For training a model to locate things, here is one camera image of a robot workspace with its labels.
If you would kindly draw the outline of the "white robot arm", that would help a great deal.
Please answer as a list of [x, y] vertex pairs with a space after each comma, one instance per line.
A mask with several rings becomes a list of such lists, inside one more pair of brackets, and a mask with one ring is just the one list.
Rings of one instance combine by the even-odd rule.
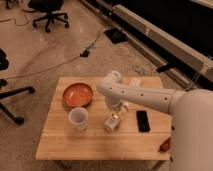
[[117, 71], [109, 72], [97, 90], [110, 108], [124, 100], [172, 116], [170, 171], [213, 171], [213, 91], [126, 85]]

